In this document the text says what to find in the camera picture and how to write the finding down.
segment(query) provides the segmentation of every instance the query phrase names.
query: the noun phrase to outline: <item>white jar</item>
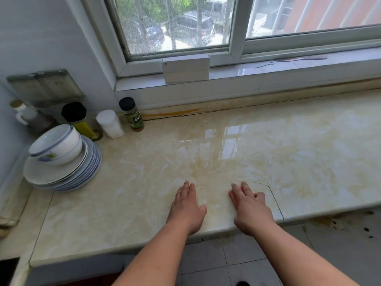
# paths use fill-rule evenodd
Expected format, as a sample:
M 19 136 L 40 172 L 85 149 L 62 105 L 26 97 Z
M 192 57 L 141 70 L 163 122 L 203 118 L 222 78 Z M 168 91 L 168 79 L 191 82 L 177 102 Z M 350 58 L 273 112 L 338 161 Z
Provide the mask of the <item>white jar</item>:
M 115 111 L 103 110 L 97 115 L 96 120 L 110 138 L 116 139 L 124 135 L 123 127 Z

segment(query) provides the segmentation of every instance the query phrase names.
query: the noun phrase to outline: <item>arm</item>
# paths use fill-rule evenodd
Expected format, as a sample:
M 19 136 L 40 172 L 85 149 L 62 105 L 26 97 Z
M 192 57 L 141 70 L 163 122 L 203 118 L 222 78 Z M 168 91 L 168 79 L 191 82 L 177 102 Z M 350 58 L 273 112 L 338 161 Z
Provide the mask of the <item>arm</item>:
M 197 206 L 194 184 L 186 181 L 176 193 L 166 225 L 139 252 L 113 286 L 174 285 L 188 235 L 196 233 L 207 207 Z
M 242 182 L 241 185 L 242 191 L 232 184 L 238 205 L 234 223 L 243 233 L 255 238 L 285 286 L 358 286 L 280 228 L 265 204 L 263 192 L 253 194 L 247 183 Z

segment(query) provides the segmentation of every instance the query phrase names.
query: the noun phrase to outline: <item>hand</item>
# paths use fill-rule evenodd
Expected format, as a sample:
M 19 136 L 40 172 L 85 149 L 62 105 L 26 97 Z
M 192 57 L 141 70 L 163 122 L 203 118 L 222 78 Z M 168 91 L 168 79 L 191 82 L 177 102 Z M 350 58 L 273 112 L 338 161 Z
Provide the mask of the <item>hand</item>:
M 175 222 L 184 225 L 187 234 L 192 235 L 201 228 L 206 214 L 206 205 L 197 206 L 196 187 L 194 184 L 189 185 L 189 182 L 186 181 L 177 191 L 167 223 Z
M 241 186 L 242 190 L 235 183 L 232 183 L 233 193 L 229 193 L 232 202 L 238 204 L 234 223 L 242 233 L 252 236 L 253 232 L 262 225 L 274 223 L 274 218 L 270 208 L 266 206 L 263 192 L 253 194 L 245 182 L 241 182 Z

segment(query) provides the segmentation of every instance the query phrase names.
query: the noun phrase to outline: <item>yellow label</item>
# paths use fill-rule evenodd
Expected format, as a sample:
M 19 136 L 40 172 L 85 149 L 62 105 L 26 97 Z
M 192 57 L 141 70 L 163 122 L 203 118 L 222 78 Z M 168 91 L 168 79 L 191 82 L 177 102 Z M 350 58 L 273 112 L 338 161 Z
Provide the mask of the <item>yellow label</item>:
M 93 130 L 87 125 L 86 122 L 79 122 L 74 124 L 74 127 L 80 134 L 88 137 L 89 139 L 97 139 L 98 135 L 96 135 Z

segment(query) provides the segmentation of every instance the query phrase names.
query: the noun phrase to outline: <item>green label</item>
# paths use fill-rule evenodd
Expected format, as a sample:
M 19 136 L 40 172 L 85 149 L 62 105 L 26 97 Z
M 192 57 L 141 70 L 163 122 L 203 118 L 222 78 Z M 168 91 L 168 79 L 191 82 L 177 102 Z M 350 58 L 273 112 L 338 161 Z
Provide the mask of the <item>green label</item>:
M 124 116 L 126 117 L 127 122 L 131 124 L 133 129 L 139 129 L 143 126 L 143 120 L 138 110 L 134 114 L 124 114 Z

